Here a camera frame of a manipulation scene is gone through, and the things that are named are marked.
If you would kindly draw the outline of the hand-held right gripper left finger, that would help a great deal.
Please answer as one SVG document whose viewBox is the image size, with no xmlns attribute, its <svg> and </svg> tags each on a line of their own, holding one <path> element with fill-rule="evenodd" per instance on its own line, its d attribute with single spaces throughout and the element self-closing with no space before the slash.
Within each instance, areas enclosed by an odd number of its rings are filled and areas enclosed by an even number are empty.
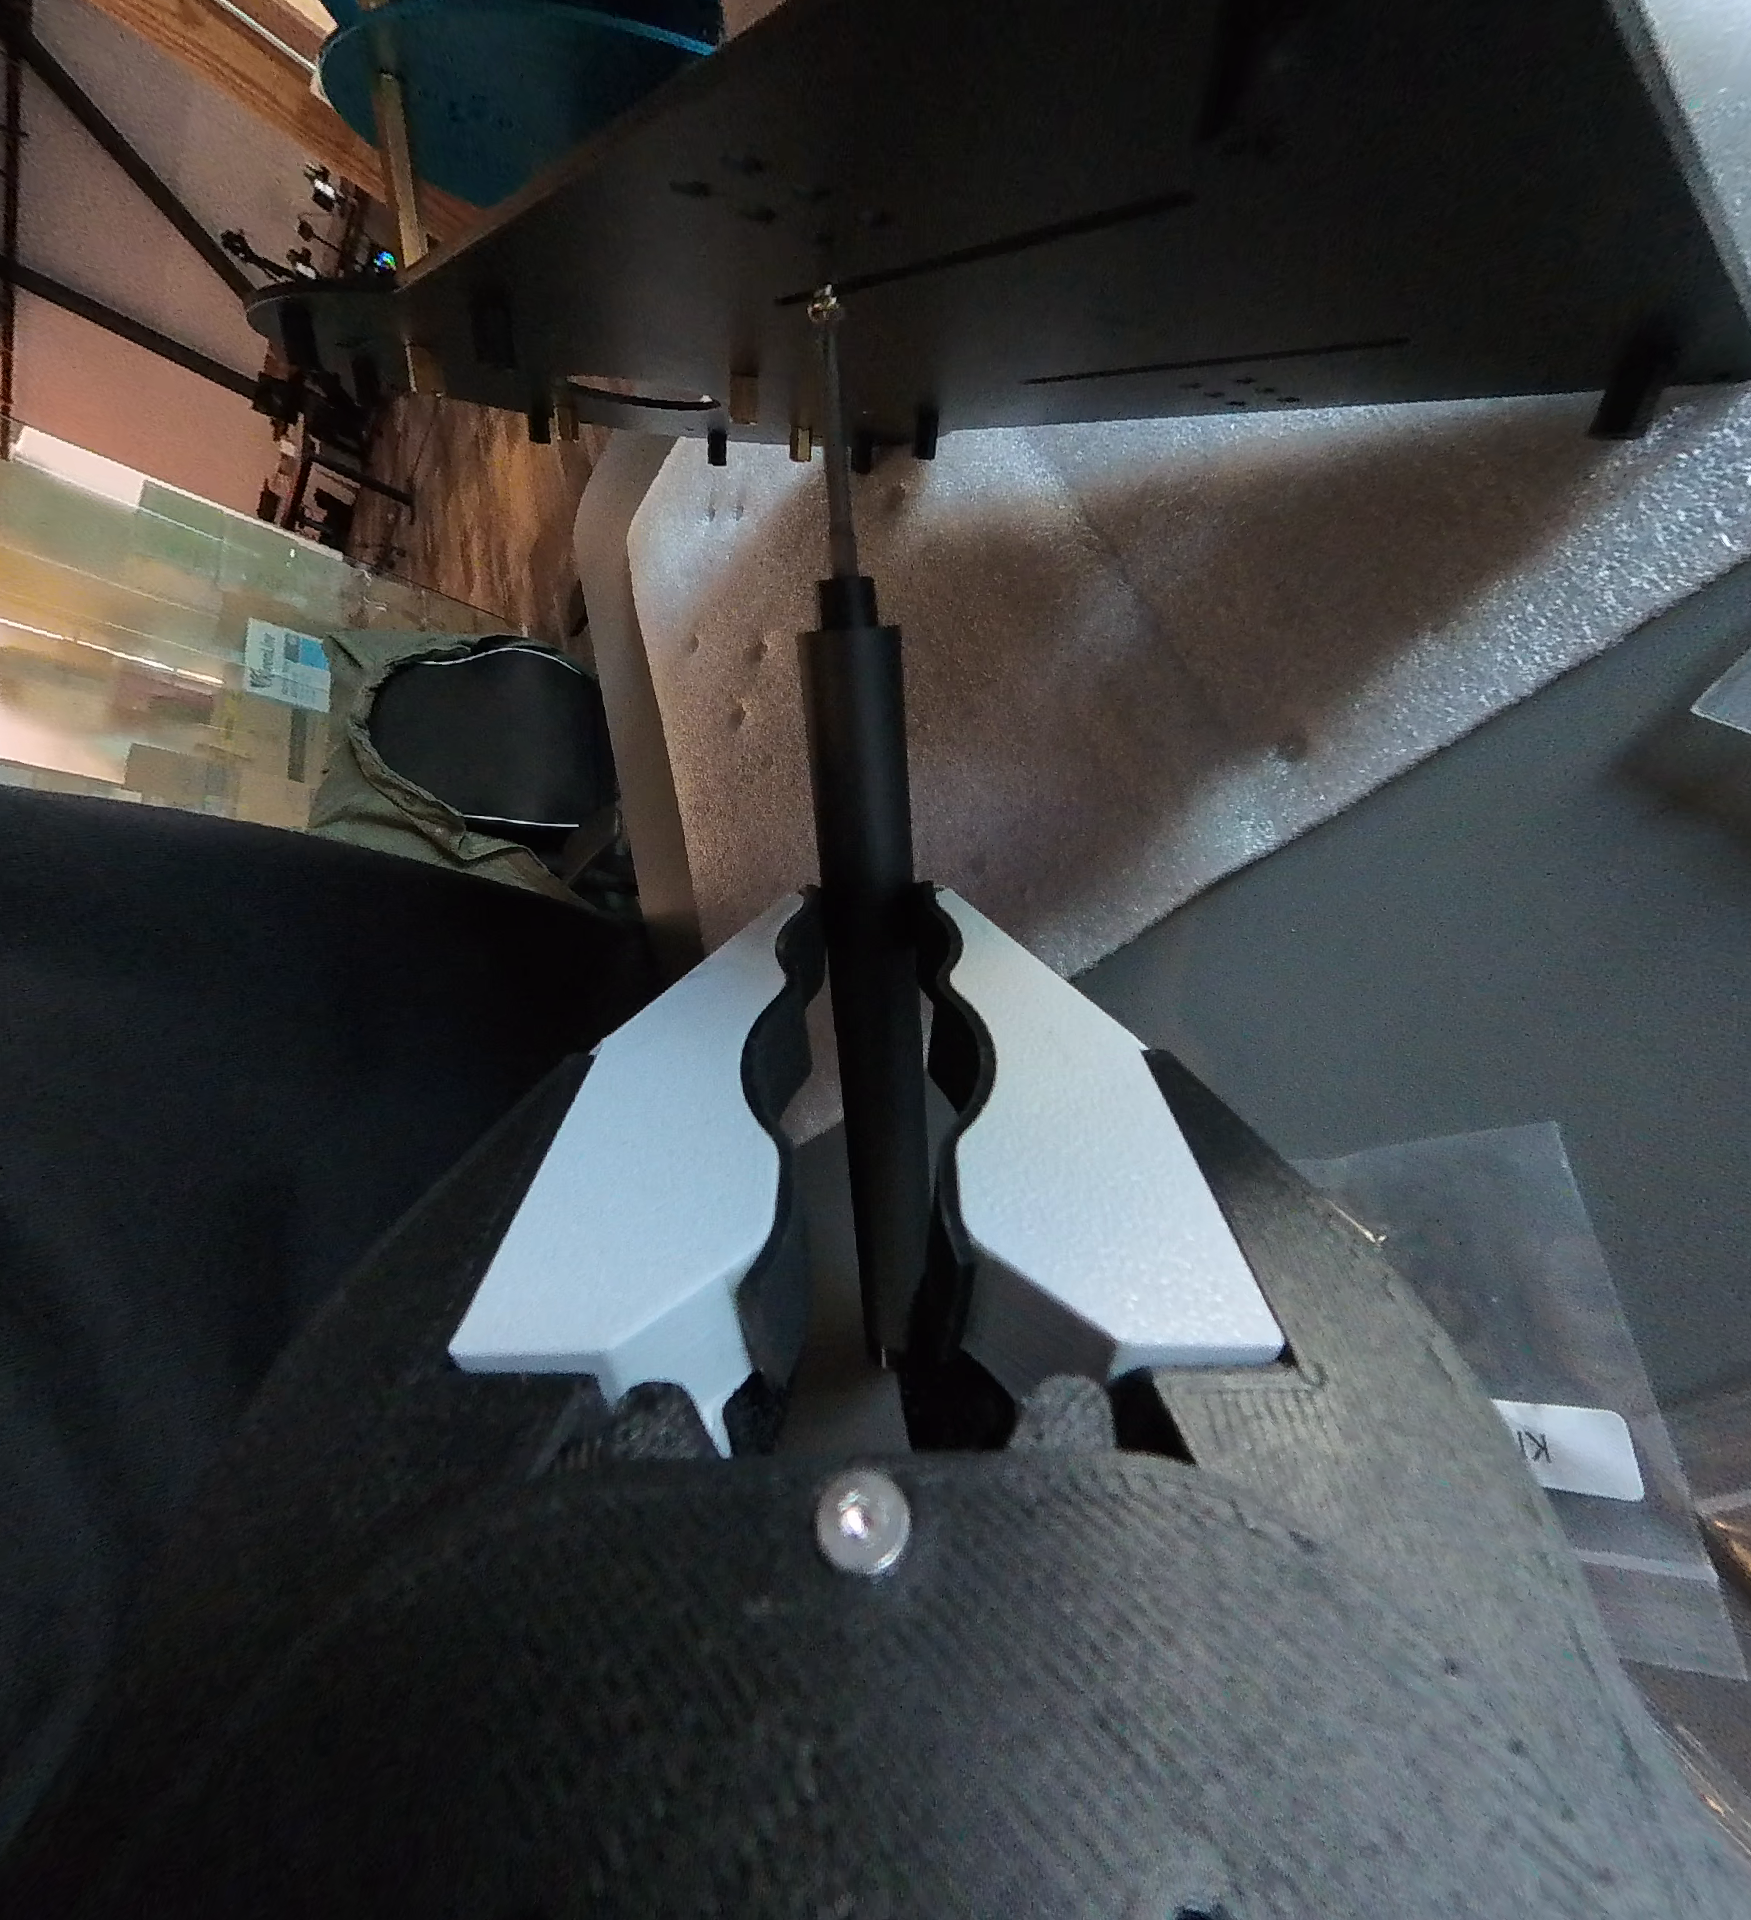
<svg viewBox="0 0 1751 1920">
<path fill-rule="evenodd" d="M 824 950 L 791 893 L 610 1034 L 456 1334 L 467 1375 L 678 1387 L 721 1458 L 769 1453 L 813 1282 L 783 1114 Z"/>
</svg>

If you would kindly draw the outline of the glass partition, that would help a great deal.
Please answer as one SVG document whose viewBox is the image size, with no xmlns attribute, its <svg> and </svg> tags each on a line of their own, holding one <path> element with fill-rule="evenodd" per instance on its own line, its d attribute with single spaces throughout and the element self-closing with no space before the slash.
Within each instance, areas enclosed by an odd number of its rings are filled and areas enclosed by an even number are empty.
<svg viewBox="0 0 1751 1920">
<path fill-rule="evenodd" d="M 0 786 L 303 830 L 354 630 L 505 628 L 0 417 Z"/>
</svg>

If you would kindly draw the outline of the white foam sheet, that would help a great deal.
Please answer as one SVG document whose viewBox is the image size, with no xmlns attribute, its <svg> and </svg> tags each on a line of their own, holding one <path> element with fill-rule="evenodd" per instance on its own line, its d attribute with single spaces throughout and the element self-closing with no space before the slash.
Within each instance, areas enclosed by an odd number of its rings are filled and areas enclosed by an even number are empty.
<svg viewBox="0 0 1751 1920">
<path fill-rule="evenodd" d="M 1751 4 L 1651 4 L 1751 273 Z M 915 867 L 1057 973 L 1751 559 L 1751 385 L 985 432 L 856 482 Z"/>
</svg>

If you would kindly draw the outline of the black equipment stand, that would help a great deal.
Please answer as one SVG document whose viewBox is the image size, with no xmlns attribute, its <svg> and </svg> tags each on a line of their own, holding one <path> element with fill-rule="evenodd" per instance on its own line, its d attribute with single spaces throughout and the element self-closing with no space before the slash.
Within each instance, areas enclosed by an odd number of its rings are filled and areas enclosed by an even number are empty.
<svg viewBox="0 0 1751 1920">
<path fill-rule="evenodd" d="M 265 289 L 326 279 L 390 279 L 396 252 L 387 244 L 387 219 L 366 193 L 326 165 L 305 165 L 311 211 L 294 220 L 294 244 L 262 252 L 239 229 L 221 233 L 222 254 L 260 276 Z M 347 554 L 358 515 L 382 504 L 414 509 L 403 484 L 371 476 L 371 450 L 385 393 L 375 371 L 352 360 L 314 362 L 287 345 L 267 347 L 252 404 L 270 421 L 279 469 L 265 482 L 256 515 L 317 546 Z"/>
</svg>

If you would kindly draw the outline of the person's black clothing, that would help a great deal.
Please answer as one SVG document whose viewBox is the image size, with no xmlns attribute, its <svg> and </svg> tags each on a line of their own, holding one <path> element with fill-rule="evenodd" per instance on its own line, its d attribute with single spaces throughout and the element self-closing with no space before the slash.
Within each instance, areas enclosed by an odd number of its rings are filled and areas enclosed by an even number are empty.
<svg viewBox="0 0 1751 1920">
<path fill-rule="evenodd" d="M 0 1856 L 290 1334 L 649 988 L 581 906 L 0 786 Z"/>
</svg>

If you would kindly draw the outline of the clear plastic bag white label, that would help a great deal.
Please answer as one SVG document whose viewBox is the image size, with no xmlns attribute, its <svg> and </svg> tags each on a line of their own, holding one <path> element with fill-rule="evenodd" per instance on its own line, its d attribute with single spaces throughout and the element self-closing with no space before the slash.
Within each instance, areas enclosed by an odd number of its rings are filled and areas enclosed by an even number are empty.
<svg viewBox="0 0 1751 1920">
<path fill-rule="evenodd" d="M 1380 1245 L 1543 1487 L 1632 1666 L 1747 1678 L 1687 1478 L 1555 1122 L 1298 1174 Z"/>
</svg>

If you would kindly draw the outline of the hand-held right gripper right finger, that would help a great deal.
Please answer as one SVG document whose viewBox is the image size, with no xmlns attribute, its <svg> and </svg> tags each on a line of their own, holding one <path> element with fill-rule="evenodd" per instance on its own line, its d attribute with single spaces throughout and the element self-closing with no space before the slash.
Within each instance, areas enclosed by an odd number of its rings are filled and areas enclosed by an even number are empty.
<svg viewBox="0 0 1751 1920">
<path fill-rule="evenodd" d="M 1274 1365 L 1286 1337 L 1144 1043 L 950 889 L 982 1102 L 955 1130 L 963 1349 L 996 1378 Z"/>
</svg>

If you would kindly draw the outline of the black metal base plate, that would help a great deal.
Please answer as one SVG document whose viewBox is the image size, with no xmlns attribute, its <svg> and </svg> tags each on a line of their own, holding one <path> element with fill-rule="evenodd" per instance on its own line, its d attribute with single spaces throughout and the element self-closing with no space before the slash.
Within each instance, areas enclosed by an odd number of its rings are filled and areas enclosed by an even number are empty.
<svg viewBox="0 0 1751 1920">
<path fill-rule="evenodd" d="M 780 4 L 409 276 L 391 364 L 877 440 L 1751 379 L 1637 4 Z"/>
</svg>

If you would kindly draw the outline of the black screwdriver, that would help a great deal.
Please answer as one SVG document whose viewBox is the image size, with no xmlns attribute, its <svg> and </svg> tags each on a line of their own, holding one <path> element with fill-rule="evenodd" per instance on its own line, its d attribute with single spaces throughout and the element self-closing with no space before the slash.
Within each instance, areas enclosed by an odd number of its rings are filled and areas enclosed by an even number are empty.
<svg viewBox="0 0 1751 1920">
<path fill-rule="evenodd" d="M 878 619 L 877 589 L 861 570 L 841 302 L 830 284 L 807 298 L 807 319 L 818 347 L 816 444 L 830 549 L 818 580 L 818 622 L 800 640 L 818 906 L 865 1343 L 884 1371 L 907 1382 L 917 1361 L 912 1320 L 928 1273 L 933 1179 L 900 634 Z"/>
</svg>

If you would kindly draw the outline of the olive green jacket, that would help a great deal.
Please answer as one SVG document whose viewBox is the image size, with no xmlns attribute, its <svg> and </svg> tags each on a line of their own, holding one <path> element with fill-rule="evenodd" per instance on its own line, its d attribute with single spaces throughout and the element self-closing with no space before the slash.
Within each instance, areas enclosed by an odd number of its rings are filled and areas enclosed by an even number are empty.
<svg viewBox="0 0 1751 1920">
<path fill-rule="evenodd" d="M 631 898 L 618 854 L 618 802 L 581 829 L 470 822 L 394 775 L 366 738 L 369 701 L 399 663 L 462 655 L 489 636 L 510 634 L 352 630 L 326 636 L 332 668 L 330 749 L 309 829 L 359 851 L 416 858 L 458 878 L 511 884 L 594 913 L 615 911 Z"/>
</svg>

